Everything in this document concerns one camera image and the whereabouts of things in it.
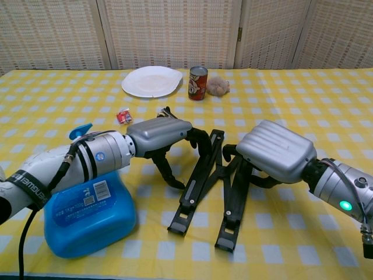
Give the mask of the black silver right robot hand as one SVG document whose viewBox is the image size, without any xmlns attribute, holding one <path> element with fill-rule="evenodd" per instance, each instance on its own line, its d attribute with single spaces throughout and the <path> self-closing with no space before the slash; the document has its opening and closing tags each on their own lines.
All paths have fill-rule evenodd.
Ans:
<svg viewBox="0 0 373 280">
<path fill-rule="evenodd" d="M 317 158 L 312 141 L 270 120 L 262 120 L 238 144 L 226 144 L 226 162 L 232 155 L 242 156 L 254 169 L 268 175 L 251 176 L 251 183 L 261 188 L 300 182 L 306 165 Z"/>
</svg>

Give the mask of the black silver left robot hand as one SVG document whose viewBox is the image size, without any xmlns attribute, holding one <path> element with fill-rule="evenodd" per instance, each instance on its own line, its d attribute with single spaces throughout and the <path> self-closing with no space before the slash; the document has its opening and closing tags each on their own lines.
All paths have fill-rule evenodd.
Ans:
<svg viewBox="0 0 373 280">
<path fill-rule="evenodd" d="M 178 118 L 156 117 L 132 124 L 126 129 L 125 136 L 130 137 L 137 158 L 151 159 L 164 181 L 170 187 L 180 190 L 185 186 L 174 177 L 166 159 L 171 146 L 184 139 L 194 149 L 198 149 L 201 157 L 212 153 L 212 143 L 207 132 Z"/>
</svg>

